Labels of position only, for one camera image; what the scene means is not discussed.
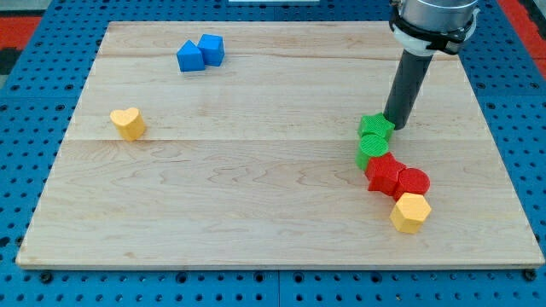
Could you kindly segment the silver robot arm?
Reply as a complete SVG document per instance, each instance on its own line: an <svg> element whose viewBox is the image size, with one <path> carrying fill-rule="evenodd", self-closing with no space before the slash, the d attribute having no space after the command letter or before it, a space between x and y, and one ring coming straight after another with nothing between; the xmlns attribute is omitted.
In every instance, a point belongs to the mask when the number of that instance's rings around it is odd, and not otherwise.
<svg viewBox="0 0 546 307"><path fill-rule="evenodd" d="M456 55L476 30L478 13L478 0L399 0L389 26L412 55Z"/></svg>

